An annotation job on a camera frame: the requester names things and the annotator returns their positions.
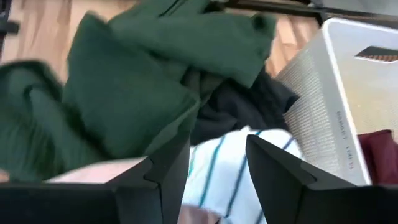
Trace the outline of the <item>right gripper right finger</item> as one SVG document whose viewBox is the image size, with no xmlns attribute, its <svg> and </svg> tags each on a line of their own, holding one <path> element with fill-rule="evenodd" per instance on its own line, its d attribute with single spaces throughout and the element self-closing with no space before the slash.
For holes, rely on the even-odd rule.
<svg viewBox="0 0 398 224">
<path fill-rule="evenodd" d="M 249 135 L 249 172 L 268 224 L 397 224 L 397 186 L 356 186 Z"/>
</svg>

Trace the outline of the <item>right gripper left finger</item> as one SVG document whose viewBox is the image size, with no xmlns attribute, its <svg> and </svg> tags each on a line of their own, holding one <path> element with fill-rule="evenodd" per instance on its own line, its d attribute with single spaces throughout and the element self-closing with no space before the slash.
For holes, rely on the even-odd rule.
<svg viewBox="0 0 398 224">
<path fill-rule="evenodd" d="M 189 139 L 174 139 L 104 184 L 1 184 L 1 223 L 177 223 Z"/>
</svg>

